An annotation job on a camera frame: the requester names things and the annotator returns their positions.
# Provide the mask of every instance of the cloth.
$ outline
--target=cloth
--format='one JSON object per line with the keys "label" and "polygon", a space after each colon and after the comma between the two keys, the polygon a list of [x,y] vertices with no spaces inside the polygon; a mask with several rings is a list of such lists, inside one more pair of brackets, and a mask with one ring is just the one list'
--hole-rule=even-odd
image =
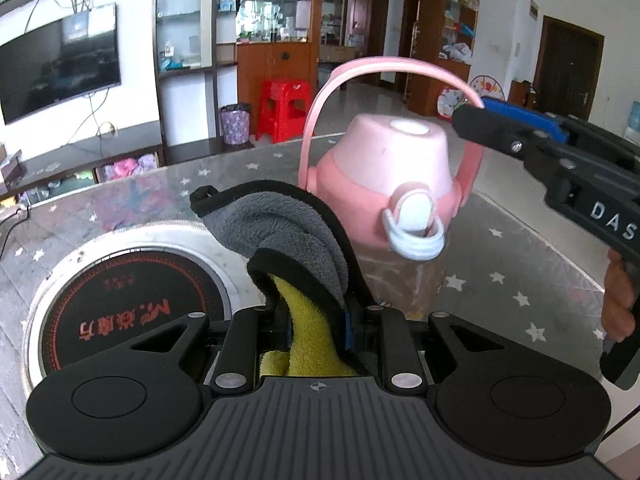
{"label": "cloth", "polygon": [[344,306],[373,297],[340,222],[320,199],[284,182],[249,182],[191,194],[191,209],[216,239],[248,259],[247,271],[293,323],[289,352],[265,355],[261,373],[344,376],[364,370],[346,349]]}

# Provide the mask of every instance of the table surface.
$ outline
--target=table surface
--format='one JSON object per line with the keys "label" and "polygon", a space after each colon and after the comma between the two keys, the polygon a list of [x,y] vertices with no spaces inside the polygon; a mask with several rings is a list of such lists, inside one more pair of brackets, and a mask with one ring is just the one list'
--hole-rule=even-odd
{"label": "table surface", "polygon": [[24,176],[7,186],[0,201],[28,189],[61,180],[84,170],[92,170],[104,164],[124,158],[155,153],[162,148],[159,121],[130,126],[117,136],[94,136],[61,146],[43,155],[21,163]]}
{"label": "table surface", "polygon": [[[315,138],[311,162],[336,140]],[[8,237],[0,261],[0,460],[6,457],[11,472],[16,466],[24,471],[39,457],[24,414],[19,349],[30,303],[51,269],[89,240],[116,228],[198,221],[188,195],[199,186],[228,189],[258,179],[293,184],[299,160],[300,144],[293,141],[162,168],[32,209],[31,219]],[[447,237],[447,251],[438,259],[446,276],[436,298],[438,310],[599,375],[604,334],[599,323],[602,290],[596,283],[477,194],[453,220]],[[412,291],[406,294],[411,302]]]}

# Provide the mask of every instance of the yellow towel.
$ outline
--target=yellow towel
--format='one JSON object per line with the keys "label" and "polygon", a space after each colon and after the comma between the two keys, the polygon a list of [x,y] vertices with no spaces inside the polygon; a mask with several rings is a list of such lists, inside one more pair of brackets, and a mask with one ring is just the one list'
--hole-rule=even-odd
{"label": "yellow towel", "polygon": [[322,311],[299,290],[281,278],[271,279],[289,305],[293,340],[289,352],[267,352],[260,375],[295,377],[347,377],[356,373],[340,361],[331,329]]}

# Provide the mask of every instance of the pink strap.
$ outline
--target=pink strap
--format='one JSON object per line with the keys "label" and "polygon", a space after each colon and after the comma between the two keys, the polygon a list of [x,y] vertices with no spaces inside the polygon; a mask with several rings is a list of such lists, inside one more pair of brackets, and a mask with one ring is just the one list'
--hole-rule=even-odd
{"label": "pink strap", "polygon": [[[432,65],[425,61],[417,59],[408,59],[403,57],[363,57],[353,61],[344,63],[331,72],[329,81],[322,87],[316,95],[311,110],[306,116],[305,131],[302,137],[302,153],[300,155],[300,168],[298,170],[298,186],[306,189],[306,180],[309,167],[309,147],[311,146],[311,137],[318,122],[320,110],[329,95],[334,92],[341,84],[346,83],[349,79],[365,74],[373,74],[377,72],[408,72],[427,77],[433,77],[446,84],[462,90],[469,102],[478,108],[484,108],[482,99],[478,94],[466,84],[462,79],[447,72],[443,68]],[[465,153],[460,162],[460,168],[456,175],[456,181],[460,186],[461,205],[464,205],[474,185],[474,180],[478,176],[480,163],[482,162],[482,154],[484,148],[473,142],[465,143]]]}

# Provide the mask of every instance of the television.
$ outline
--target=television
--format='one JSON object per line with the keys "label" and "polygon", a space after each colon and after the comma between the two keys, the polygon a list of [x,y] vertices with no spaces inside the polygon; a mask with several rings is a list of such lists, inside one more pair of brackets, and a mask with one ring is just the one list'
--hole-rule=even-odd
{"label": "television", "polygon": [[115,4],[78,12],[0,45],[4,124],[119,84]]}

